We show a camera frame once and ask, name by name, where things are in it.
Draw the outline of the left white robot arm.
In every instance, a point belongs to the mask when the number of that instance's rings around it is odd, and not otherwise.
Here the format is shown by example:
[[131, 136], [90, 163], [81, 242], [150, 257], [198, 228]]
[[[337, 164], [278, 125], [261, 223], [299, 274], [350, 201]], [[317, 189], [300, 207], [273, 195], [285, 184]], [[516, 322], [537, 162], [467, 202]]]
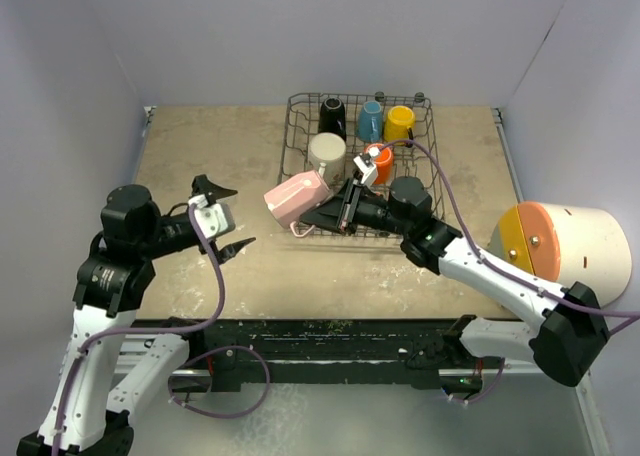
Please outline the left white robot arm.
[[135, 418], [159, 386], [180, 365], [194, 368], [204, 360], [206, 345], [199, 335], [216, 322], [226, 299], [219, 279], [218, 303], [208, 319], [135, 326], [156, 276], [153, 262], [195, 247], [219, 275], [222, 264], [249, 243], [216, 245], [218, 237], [235, 228], [225, 201], [236, 193], [197, 175], [189, 199], [167, 213], [145, 186], [129, 184], [109, 193], [100, 213], [101, 229], [77, 271], [73, 327], [58, 388], [45, 420], [20, 439], [17, 454], [130, 451]]

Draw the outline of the pink faceted mug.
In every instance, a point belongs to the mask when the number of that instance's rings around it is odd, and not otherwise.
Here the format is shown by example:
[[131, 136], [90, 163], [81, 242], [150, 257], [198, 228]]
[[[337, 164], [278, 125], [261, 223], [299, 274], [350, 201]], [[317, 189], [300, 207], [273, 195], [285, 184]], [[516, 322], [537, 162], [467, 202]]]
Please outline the pink faceted mug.
[[322, 175], [315, 171], [298, 173], [263, 195], [267, 209], [280, 226], [289, 229], [296, 238], [305, 238], [315, 226], [309, 223], [300, 233], [297, 225], [301, 215], [319, 206], [332, 196]]

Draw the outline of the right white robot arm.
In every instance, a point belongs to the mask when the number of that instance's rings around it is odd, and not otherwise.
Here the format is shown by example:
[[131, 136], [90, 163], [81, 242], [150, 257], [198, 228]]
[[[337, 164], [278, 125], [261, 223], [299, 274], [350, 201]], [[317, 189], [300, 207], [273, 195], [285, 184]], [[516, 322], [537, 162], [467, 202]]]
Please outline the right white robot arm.
[[545, 280], [479, 248], [434, 215], [431, 195], [416, 177], [395, 179], [385, 196], [350, 178], [300, 220], [335, 234], [363, 226], [399, 235], [401, 251], [415, 266], [458, 281], [517, 316], [516, 321], [460, 318], [444, 345], [446, 359], [456, 367], [483, 357], [526, 361], [555, 382], [575, 387], [609, 341], [604, 312], [590, 287]]

